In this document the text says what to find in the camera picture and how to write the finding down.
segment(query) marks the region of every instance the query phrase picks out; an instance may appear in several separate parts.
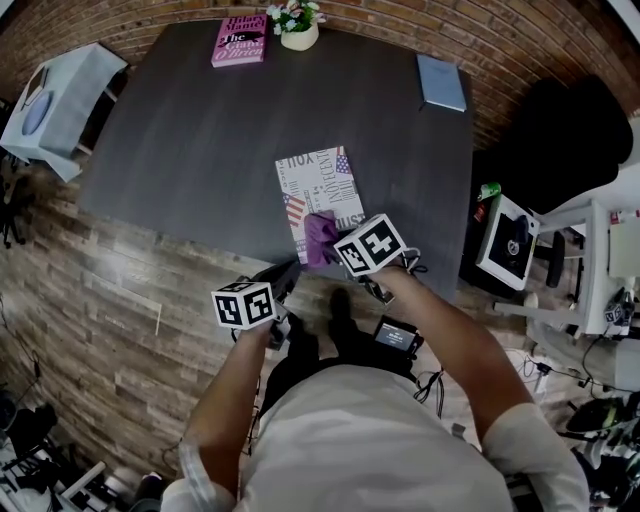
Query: white flowers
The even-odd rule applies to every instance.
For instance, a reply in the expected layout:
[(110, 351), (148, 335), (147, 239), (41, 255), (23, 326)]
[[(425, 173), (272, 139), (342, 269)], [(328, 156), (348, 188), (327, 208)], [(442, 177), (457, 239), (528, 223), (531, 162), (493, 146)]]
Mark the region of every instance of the white flowers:
[(279, 20), (280, 16), (282, 16), (282, 10), (280, 9), (280, 7), (277, 7), (275, 5), (270, 5), (267, 8), (267, 14), (271, 16), (274, 20)]
[(281, 35), (285, 32), (305, 32), (316, 23), (324, 23), (326, 20), (318, 10), (320, 6), (316, 2), (307, 0), (287, 0), (286, 5), (270, 5), (267, 15), (273, 19), (273, 33)]

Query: person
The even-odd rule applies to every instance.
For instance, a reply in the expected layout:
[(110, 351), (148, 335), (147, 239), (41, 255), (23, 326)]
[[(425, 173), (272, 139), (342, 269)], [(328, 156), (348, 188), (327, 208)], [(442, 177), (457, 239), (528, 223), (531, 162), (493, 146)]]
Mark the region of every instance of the person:
[(167, 488), (162, 510), (506, 512), (517, 503), (513, 478), (533, 491), (538, 510), (588, 510), (582, 469), (497, 340), (403, 269), (371, 277), (466, 393), (482, 452), (413, 398), (411, 361), (358, 331), (337, 293), (329, 333), (338, 357), (320, 361), (315, 337), (296, 326), (268, 380), (241, 478), (269, 326), (240, 335), (191, 415), (180, 445), (184, 478)]

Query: green can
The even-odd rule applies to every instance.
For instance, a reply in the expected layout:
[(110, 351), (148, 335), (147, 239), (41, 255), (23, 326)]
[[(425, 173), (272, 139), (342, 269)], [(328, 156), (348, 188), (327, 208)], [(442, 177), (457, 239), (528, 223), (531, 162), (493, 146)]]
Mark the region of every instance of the green can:
[(478, 202), (484, 201), (493, 196), (497, 196), (502, 189), (500, 188), (500, 183), (495, 181), (491, 183), (485, 183), (480, 187), (480, 192), (478, 192)]

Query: blue notebook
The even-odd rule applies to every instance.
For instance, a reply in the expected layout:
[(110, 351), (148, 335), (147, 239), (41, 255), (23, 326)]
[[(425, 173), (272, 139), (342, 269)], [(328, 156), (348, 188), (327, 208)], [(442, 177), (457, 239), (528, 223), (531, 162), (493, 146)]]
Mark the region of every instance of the blue notebook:
[(426, 55), (416, 57), (424, 101), (460, 112), (467, 110), (456, 65)]

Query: dark gray table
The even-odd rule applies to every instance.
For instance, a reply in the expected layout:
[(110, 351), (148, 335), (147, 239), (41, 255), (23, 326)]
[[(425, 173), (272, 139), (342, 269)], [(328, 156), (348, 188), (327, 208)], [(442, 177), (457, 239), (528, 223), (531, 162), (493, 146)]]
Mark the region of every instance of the dark gray table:
[(465, 113), (426, 105), (413, 52), (323, 30), (306, 52), (209, 63), (220, 22), (168, 27), (118, 99), (82, 185), (85, 210), (234, 253), (295, 255), (275, 161), (343, 145), (367, 216), (389, 215), (452, 300), (472, 153)]

